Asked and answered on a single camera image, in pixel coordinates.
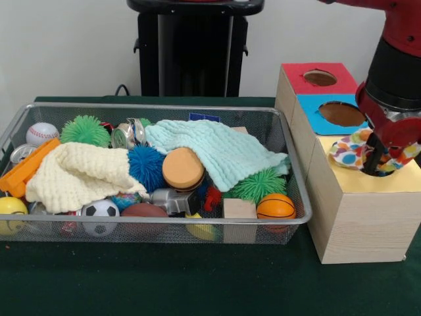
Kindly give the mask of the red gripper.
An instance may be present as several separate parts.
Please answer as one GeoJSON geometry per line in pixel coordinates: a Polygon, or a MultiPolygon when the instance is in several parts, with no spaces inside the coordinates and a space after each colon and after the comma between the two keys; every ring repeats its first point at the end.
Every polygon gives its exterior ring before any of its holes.
{"type": "Polygon", "coordinates": [[[420,141],[420,100],[391,95],[369,80],[359,86],[355,98],[374,131],[364,148],[363,172],[379,176],[384,146],[406,147],[420,141]]]}

